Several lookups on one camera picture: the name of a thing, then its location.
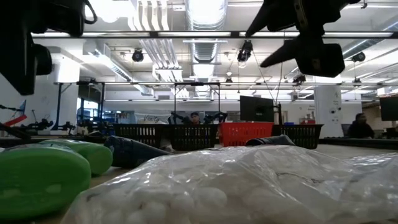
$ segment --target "green object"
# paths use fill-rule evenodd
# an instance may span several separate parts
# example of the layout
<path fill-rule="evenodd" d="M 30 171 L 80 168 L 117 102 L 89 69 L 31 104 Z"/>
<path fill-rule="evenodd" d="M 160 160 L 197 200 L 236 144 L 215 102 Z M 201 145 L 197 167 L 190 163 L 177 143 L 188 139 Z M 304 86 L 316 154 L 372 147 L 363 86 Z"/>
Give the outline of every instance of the green object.
<path fill-rule="evenodd" d="M 112 165 L 112 152 L 100 144 L 67 139 L 45 140 L 41 144 L 55 144 L 69 147 L 87 159 L 91 166 L 91 173 L 94 175 L 103 174 Z"/>
<path fill-rule="evenodd" d="M 65 147 L 28 144 L 0 153 L 0 223 L 56 212 L 90 187 L 90 165 Z"/>

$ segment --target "black monitor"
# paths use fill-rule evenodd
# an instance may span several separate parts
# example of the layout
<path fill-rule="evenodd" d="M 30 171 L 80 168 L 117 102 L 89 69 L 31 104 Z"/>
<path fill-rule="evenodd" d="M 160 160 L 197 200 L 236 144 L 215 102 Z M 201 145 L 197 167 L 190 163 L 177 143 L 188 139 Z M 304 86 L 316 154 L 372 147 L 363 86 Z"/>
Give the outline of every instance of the black monitor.
<path fill-rule="evenodd" d="M 398 121 L 398 96 L 380 98 L 382 121 Z"/>
<path fill-rule="evenodd" d="M 241 96 L 241 121 L 274 122 L 274 101 L 272 99 Z"/>

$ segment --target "basket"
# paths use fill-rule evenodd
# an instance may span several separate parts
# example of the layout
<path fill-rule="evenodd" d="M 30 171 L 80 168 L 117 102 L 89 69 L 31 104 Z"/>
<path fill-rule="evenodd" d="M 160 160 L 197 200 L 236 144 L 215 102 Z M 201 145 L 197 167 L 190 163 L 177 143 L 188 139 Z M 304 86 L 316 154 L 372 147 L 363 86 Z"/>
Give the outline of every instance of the basket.
<path fill-rule="evenodd" d="M 316 149 L 322 126 L 323 124 L 274 125 L 272 135 L 285 134 L 296 146 L 306 149 Z"/>
<path fill-rule="evenodd" d="M 113 124 L 116 136 L 159 148 L 165 124 Z"/>
<path fill-rule="evenodd" d="M 219 133 L 224 146 L 244 146 L 254 138 L 266 138 L 272 134 L 274 123 L 222 123 Z"/>
<path fill-rule="evenodd" d="M 194 151 L 214 147 L 217 124 L 173 124 L 171 126 L 172 147 L 176 151 Z"/>

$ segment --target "red basket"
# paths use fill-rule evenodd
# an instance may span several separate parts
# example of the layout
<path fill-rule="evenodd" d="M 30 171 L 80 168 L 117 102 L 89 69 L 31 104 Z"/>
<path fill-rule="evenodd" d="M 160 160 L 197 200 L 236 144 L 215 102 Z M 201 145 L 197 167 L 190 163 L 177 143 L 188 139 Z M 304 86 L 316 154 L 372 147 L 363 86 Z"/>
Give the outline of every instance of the red basket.
<path fill-rule="evenodd" d="M 274 123 L 222 123 L 219 131 L 220 143 L 224 146 L 244 146 L 254 138 L 266 138 L 272 134 Z"/>

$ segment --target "clear plastic bag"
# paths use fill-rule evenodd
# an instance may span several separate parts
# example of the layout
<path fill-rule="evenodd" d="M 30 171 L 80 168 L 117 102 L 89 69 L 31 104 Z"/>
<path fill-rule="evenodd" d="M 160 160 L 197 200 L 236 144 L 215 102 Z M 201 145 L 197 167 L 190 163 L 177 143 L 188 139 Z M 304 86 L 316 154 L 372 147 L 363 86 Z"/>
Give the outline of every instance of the clear plastic bag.
<path fill-rule="evenodd" d="M 157 157 L 80 194 L 62 223 L 318 224 L 395 219 L 398 157 L 371 158 L 341 161 L 296 146 Z"/>

